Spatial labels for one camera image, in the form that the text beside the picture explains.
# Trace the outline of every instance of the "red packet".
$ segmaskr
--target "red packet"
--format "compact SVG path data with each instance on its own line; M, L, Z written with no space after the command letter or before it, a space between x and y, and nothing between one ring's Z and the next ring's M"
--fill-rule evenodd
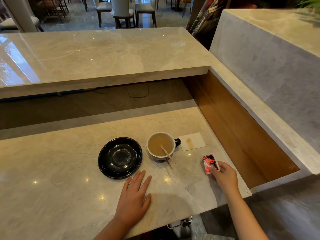
M215 168L216 170L220 171L220 167L218 162L214 159L214 154L206 155L202 159L205 173L210 174L210 168Z

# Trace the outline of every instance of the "wooden panel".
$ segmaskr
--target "wooden panel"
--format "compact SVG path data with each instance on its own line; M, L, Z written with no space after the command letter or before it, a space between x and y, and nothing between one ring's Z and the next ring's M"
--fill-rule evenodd
M184 83L249 188L299 170L212 72Z

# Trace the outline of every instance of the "black plate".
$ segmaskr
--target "black plate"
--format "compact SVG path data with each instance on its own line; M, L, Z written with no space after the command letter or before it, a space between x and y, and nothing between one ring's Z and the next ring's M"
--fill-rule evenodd
M109 141L98 156L100 171L112 179L124 179L133 174L142 162L142 149L129 137Z

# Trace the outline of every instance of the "coffee cup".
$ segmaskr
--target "coffee cup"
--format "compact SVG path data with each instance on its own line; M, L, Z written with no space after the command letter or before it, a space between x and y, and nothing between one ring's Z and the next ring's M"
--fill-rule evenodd
M172 156L172 154L174 153L174 149L181 144L181 140L179 138L174 139L171 135L169 135L168 133L165 133L165 132L157 132L157 133L154 133L151 136L149 136L149 138L146 141L146 149L147 149L147 151L149 153L149 158L152 158L152 159L155 159L155 160L158 160L158 161L166 161L167 159L169 159L168 156L166 156L166 155L165 156L155 155L149 149L149 141L150 141L150 139L155 137L155 136L158 136L158 135L164 135L164 136L166 136L167 138L170 139L170 141L172 143L172 150L170 152L168 152L170 156Z

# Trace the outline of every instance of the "tiled floor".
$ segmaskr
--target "tiled floor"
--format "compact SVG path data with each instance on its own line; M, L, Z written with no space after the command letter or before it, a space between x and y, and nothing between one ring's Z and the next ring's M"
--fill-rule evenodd
M69 31L69 30L98 30L98 29L115 29L115 20L111 13L102 13L102 24L99 28L98 15L92 0L86 0L88 12L81 0L71 0L67 3L70 13L66 19L62 18L63 23L56 17L52 17L41 24L44 31ZM150 0L135 0L136 3L150 3ZM157 27L186 27L190 17L190 4L186 6L185 15L182 12L174 12L170 8L170 1L159 0L158 11L155 13ZM152 28L151 14L140 14L139 28Z

